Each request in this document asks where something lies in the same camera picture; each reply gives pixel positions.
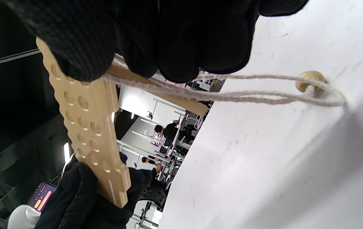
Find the rope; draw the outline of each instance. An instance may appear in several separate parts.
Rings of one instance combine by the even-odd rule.
[[[126,64],[121,59],[114,59],[119,62],[121,66],[126,66]],[[236,92],[226,92],[226,93],[215,93],[215,92],[204,92],[190,90],[183,87],[176,87],[170,84],[166,84],[156,79],[151,79],[155,84],[143,84],[136,81],[125,80],[118,78],[113,75],[105,74],[103,78],[107,81],[111,81],[115,84],[137,87],[142,90],[146,90],[151,93],[161,93],[170,94],[180,97],[185,97],[188,99],[195,99],[198,101],[225,101],[225,102],[251,102],[251,103],[266,103],[270,105],[287,104],[295,101],[302,101],[305,103],[311,103],[317,106],[342,106],[346,99],[344,95],[336,88],[317,81],[308,80],[300,77],[291,77],[286,75],[271,75],[271,74],[254,74],[254,75],[232,75],[232,74],[199,74],[196,80],[252,80],[252,79],[276,79],[276,80],[292,80],[300,81],[305,84],[309,84],[305,93],[303,94],[290,94],[279,91],[266,91],[266,90],[246,90],[246,91],[236,91]],[[323,100],[314,97],[314,89],[319,87],[327,93],[335,95],[334,100]],[[280,97],[277,99],[265,98],[264,96]]]

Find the ceiling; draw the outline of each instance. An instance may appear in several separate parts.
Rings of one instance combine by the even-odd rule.
[[[35,37],[0,3],[0,58],[35,49]],[[26,203],[40,180],[51,181],[64,165],[69,142],[42,55],[0,64],[0,183],[13,207]],[[121,139],[136,119],[122,111],[115,130]],[[0,217],[9,214],[0,204]]]

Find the black glove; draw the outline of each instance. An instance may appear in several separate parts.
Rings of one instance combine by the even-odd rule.
[[[91,169],[73,158],[36,228],[126,228],[140,195],[152,181],[153,171],[129,168],[129,173],[132,185],[127,191],[128,203],[120,209],[97,194],[97,179]]]
[[[50,47],[64,74],[92,81],[115,53],[129,69],[170,81],[199,69],[229,74],[249,61],[259,15],[286,16],[308,0],[1,0]]]

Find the black shirt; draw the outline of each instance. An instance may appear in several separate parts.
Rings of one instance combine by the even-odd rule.
[[[169,125],[164,128],[163,136],[166,138],[166,142],[173,141],[174,137],[177,134],[177,124],[176,123],[170,123]]]

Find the white sheet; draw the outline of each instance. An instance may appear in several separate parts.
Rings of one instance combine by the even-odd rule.
[[[172,184],[161,229],[363,228],[363,1],[259,18],[239,73],[322,72],[347,106],[215,103]],[[227,80],[222,91],[296,91]]]

